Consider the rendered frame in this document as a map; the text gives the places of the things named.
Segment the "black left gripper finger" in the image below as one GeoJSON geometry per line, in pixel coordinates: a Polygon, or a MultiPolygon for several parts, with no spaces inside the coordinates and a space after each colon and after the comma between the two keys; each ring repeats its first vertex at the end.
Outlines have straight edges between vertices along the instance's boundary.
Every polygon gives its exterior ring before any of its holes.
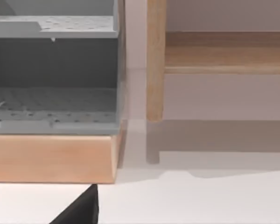
{"type": "Polygon", "coordinates": [[[49,224],[98,224],[98,185],[92,184],[49,224]]]}

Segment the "pale wooden drawer front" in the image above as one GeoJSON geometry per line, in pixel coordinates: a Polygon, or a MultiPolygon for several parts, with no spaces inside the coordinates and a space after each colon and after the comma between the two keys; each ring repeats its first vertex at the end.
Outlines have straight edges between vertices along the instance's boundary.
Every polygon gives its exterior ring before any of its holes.
{"type": "Polygon", "coordinates": [[[115,135],[0,135],[0,182],[115,182],[127,122],[115,135]]]}

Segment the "grey pierced drawer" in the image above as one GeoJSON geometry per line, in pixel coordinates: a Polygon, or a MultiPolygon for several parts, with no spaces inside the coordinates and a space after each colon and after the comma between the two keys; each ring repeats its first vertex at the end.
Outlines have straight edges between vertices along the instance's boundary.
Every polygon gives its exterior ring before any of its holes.
{"type": "Polygon", "coordinates": [[[115,135],[125,0],[0,0],[0,134],[115,135]]]}

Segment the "wooden open shelf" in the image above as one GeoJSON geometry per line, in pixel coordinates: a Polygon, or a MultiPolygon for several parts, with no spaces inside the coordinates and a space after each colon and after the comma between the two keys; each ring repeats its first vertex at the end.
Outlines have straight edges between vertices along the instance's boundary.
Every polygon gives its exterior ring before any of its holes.
{"type": "Polygon", "coordinates": [[[147,0],[147,119],[161,121],[166,74],[280,75],[280,30],[170,31],[167,0],[147,0]]]}

